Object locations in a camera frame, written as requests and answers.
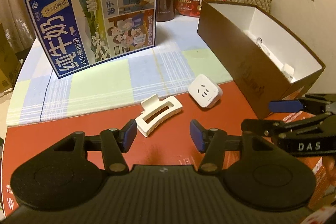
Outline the white charger block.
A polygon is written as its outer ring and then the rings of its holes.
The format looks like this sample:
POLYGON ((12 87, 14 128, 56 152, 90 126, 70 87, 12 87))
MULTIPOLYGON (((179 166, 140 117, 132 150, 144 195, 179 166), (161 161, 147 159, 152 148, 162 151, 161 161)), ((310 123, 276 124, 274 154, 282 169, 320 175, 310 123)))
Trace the white charger block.
POLYGON ((285 63, 281 69, 285 78, 291 82, 294 77, 294 68, 291 67, 289 64, 285 63))

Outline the white smart plug socket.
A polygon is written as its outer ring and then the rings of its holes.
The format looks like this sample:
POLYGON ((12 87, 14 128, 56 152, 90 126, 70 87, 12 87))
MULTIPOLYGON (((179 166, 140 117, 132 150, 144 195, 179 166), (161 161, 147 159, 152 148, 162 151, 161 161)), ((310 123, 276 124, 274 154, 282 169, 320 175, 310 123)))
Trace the white smart plug socket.
POLYGON ((223 95, 219 85, 203 74, 195 77, 188 87, 188 93, 202 108, 212 108, 223 95))

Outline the cream hair claw clip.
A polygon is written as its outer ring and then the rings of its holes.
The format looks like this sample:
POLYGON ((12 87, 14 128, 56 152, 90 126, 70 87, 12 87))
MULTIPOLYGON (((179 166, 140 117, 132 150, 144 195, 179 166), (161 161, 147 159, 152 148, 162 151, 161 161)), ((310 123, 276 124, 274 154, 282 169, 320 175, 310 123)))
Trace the cream hair claw clip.
POLYGON ((141 106, 143 111, 135 121, 138 130, 146 138, 162 122, 182 110, 182 104, 175 96, 169 96, 160 101, 157 94, 143 100, 141 106))

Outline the clear plastic case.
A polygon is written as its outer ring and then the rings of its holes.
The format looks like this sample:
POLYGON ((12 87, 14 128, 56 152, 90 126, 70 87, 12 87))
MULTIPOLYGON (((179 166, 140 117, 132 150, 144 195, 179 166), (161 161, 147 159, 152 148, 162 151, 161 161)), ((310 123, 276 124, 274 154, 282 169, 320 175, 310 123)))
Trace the clear plastic case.
POLYGON ((250 38, 255 44, 256 46, 258 46, 260 48, 260 50, 262 50, 264 52, 264 54, 266 56, 268 56, 271 61, 276 65, 276 67, 278 67, 278 69, 282 69, 284 64, 273 54, 273 52, 263 43, 263 40, 260 37, 256 37, 254 36, 254 34, 252 34, 250 31, 248 30, 244 30, 243 31, 244 34, 246 34, 246 36, 248 36, 248 38, 250 38))

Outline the red Motul cardboard sheet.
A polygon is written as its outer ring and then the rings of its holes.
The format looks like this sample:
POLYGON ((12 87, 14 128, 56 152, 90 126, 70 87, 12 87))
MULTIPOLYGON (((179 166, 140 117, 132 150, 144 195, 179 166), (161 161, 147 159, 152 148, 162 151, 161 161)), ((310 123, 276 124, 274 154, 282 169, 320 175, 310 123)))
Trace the red Motul cardboard sheet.
POLYGON ((137 130, 124 174, 105 170, 100 132, 122 129, 140 106, 11 128, 2 163, 14 207, 5 223, 300 223, 312 214, 314 174, 238 131, 249 109, 236 88, 208 111, 186 94, 178 100, 182 111, 147 138, 137 130), (190 136, 193 119, 227 133, 218 174, 198 172, 204 154, 190 136))

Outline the brown shoe box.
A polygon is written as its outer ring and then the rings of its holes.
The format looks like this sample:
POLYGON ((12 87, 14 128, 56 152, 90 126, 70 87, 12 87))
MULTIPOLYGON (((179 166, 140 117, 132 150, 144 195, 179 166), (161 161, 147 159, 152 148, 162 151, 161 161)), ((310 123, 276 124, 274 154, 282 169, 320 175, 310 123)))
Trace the brown shoe box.
POLYGON ((325 69, 322 60, 288 27, 255 5, 204 1, 198 35, 219 59, 260 119, 270 101, 304 95, 325 69), (282 71, 244 34, 250 31, 283 63, 294 68, 289 82, 282 71))

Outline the pastel checkered tablecloth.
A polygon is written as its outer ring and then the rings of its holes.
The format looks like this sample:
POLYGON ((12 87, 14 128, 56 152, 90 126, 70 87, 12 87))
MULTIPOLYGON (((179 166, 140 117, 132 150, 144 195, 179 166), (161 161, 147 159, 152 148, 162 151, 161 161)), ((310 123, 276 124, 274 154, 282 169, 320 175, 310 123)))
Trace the pastel checkered tablecloth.
POLYGON ((8 126, 68 118, 133 105, 153 94, 188 91, 200 74, 216 83, 231 76, 197 33, 198 18, 157 23, 153 48, 57 78, 39 42, 18 77, 6 117, 8 126))

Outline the blue milk carton box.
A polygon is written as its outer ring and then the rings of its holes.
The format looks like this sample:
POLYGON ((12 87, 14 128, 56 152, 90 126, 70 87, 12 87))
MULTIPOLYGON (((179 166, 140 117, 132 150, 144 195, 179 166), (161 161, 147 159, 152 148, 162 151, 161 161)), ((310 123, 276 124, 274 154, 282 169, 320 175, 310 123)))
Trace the blue milk carton box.
POLYGON ((25 0, 58 78, 155 45, 156 0, 25 0))

